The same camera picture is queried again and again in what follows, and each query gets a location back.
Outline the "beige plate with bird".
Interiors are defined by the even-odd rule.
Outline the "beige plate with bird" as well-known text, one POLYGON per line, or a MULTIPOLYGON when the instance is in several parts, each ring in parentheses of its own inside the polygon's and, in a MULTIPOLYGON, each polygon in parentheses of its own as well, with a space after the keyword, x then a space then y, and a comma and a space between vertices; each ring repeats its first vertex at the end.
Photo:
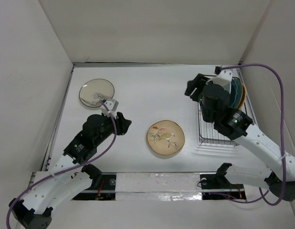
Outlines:
POLYGON ((176 122, 161 120, 148 129, 147 142, 155 153, 170 156, 183 148, 185 134, 176 122))

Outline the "light blue flower plate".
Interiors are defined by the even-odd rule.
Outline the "light blue flower plate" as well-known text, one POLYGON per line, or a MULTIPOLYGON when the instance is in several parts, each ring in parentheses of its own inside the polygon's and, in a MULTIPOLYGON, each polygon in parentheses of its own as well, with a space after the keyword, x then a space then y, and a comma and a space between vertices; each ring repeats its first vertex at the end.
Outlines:
POLYGON ((243 95, 242 82, 239 79, 234 79, 233 86, 234 86, 233 108, 237 108, 241 102, 242 95, 243 95))

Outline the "orange woven wicker plate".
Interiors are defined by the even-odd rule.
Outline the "orange woven wicker plate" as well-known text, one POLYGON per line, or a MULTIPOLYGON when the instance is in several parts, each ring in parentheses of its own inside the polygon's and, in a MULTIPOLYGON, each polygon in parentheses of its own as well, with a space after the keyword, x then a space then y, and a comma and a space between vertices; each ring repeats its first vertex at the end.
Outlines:
POLYGON ((237 107, 237 109, 241 110, 243 105, 245 104, 246 101, 246 96, 247 96, 247 89, 245 84, 242 83, 242 96, 241 96, 241 100, 239 102, 239 105, 237 107))

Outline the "dark teal scalloped plate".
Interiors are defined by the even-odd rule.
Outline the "dark teal scalloped plate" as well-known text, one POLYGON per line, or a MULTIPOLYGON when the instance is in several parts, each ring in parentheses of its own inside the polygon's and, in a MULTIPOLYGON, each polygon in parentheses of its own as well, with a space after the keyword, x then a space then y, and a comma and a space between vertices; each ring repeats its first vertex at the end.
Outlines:
POLYGON ((230 107, 233 108, 233 98, 234 98, 234 86, 233 86, 233 80, 231 81, 231 95, 230 95, 230 107))

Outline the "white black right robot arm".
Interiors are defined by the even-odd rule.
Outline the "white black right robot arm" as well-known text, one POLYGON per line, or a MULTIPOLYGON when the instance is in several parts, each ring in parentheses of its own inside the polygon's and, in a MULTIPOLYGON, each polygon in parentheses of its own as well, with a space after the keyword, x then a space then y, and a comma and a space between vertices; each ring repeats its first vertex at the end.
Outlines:
POLYGON ((200 105, 203 120, 220 134, 243 146, 265 163, 266 169, 243 168, 223 163, 212 178, 220 187, 247 184, 270 191, 279 200, 295 200, 295 157, 265 135, 253 119, 230 106, 230 93, 219 76, 198 74, 187 82, 185 95, 200 105))

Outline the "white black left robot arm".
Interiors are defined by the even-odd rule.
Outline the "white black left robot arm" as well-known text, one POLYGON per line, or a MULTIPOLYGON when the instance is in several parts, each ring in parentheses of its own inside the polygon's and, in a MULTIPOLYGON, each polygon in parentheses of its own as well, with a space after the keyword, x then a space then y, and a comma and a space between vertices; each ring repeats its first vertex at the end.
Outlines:
POLYGON ((125 135, 131 123, 121 112, 89 116, 49 175, 10 202, 6 227, 11 227, 10 217, 14 216, 26 229, 46 229, 59 204, 71 200, 87 188, 98 188, 102 172, 92 162, 104 153, 97 155, 97 147, 111 135, 125 135))

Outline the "cream plate with tree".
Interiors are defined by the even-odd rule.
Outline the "cream plate with tree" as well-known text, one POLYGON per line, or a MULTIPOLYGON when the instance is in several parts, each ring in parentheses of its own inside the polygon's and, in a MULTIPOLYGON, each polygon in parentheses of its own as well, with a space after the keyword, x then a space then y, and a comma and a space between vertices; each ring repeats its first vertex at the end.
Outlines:
POLYGON ((112 99, 115 94, 113 84, 106 79, 93 79, 86 82, 79 91, 80 102, 90 108, 100 107, 100 101, 112 99))

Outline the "metal base rail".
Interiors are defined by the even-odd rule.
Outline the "metal base rail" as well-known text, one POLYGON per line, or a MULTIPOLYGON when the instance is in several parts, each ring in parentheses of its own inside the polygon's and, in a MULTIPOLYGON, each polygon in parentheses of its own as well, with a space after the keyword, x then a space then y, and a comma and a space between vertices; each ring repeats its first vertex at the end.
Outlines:
POLYGON ((246 200, 244 185, 216 180, 209 173, 104 173, 98 186, 80 192, 74 200, 198 201, 246 200))

